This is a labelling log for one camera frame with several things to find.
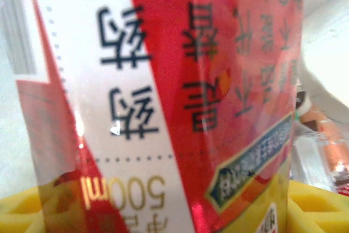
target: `yellow tray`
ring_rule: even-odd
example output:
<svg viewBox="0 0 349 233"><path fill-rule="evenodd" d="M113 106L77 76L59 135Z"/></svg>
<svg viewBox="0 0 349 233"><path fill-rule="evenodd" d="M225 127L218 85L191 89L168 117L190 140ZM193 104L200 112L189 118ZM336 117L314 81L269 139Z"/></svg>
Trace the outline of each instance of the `yellow tray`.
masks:
<svg viewBox="0 0 349 233"><path fill-rule="evenodd" d="M287 233L349 233L349 198L295 181L288 193ZM44 233L37 188L0 200L0 233Z"/></svg>

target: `dotted line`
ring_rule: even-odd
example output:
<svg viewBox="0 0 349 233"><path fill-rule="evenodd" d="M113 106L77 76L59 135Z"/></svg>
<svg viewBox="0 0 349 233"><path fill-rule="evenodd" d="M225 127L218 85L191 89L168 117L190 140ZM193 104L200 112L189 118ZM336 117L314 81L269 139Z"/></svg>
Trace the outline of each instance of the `dotted line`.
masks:
<svg viewBox="0 0 349 233"><path fill-rule="evenodd" d="M50 5L47 5L46 10L47 10L47 12L52 13L52 7L51 7ZM54 24L55 24L55 21L54 21L53 19L49 19L49 24L54 25ZM57 36L57 32L56 32L56 31L52 31L52 32L51 32L51 35L55 38L55 37ZM59 50L59 45L58 45L57 43L55 43L53 46L54 46L54 48L55 48L57 51ZM62 60L62 56L57 55L57 56L56 56L56 60L61 61L61 60ZM59 70L61 73L64 72L64 69L61 68L61 67L58 68L58 70ZM62 82L62 83L65 83L65 82L66 82L66 79L65 79L65 78L61 78L61 82ZM64 92L65 94L67 94L68 91L67 91L66 89L63 89L63 92Z"/></svg>
<svg viewBox="0 0 349 233"><path fill-rule="evenodd" d="M141 162L141 161L152 161L152 160L162 160L162 159L172 159L173 158L173 155L169 154L167 156L162 156L162 155L158 155L158 156L155 156L155 157L152 157L152 156L147 156L146 158L141 158L141 157L136 157L135 159L131 159L129 157L127 158L115 158L115 159L111 159L111 158L105 158L104 159L104 162L106 163L111 163L111 162L116 162L116 163L120 163L120 162ZM86 159L86 163L90 163L92 161L92 159ZM101 163L102 160L99 159L99 158L96 158L94 160L96 163Z"/></svg>
<svg viewBox="0 0 349 233"><path fill-rule="evenodd" d="M225 146L228 146L228 144L222 144L220 147L218 148L211 148L208 152L206 151L199 151L198 154L195 154L194 152L190 152L190 153L186 153L186 154L183 154L183 153L180 153L178 156L180 158L184 158L184 157L191 157L193 158L194 156L203 156L203 155L206 155L206 153L210 153L210 154L214 154L217 152L217 150L219 149L222 149L223 147ZM141 158L141 157L136 157L135 159L131 159L130 157L127 157L127 158L115 158L115 159L111 159L111 158L105 158L104 160L102 159L99 159L99 158L96 158L94 161L96 163L101 163L101 162L106 162L106 163L111 163L111 162L116 162L116 163L120 163L120 162L141 162L141 161L152 161L152 160L162 160L162 159L172 159L173 158L173 155L169 154L169 155L166 155L166 156L162 156L162 155L158 155L158 156L147 156L145 158ZM86 162L89 163L91 162L92 159L87 159Z"/></svg>

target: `red packaging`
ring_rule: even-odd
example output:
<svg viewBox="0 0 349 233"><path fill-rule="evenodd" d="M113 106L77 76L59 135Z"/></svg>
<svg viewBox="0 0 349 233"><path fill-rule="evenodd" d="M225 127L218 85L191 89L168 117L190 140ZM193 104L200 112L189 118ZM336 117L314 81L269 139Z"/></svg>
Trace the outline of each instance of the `red packaging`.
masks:
<svg viewBox="0 0 349 233"><path fill-rule="evenodd" d="M5 0L47 232L285 232L302 1Z"/></svg>

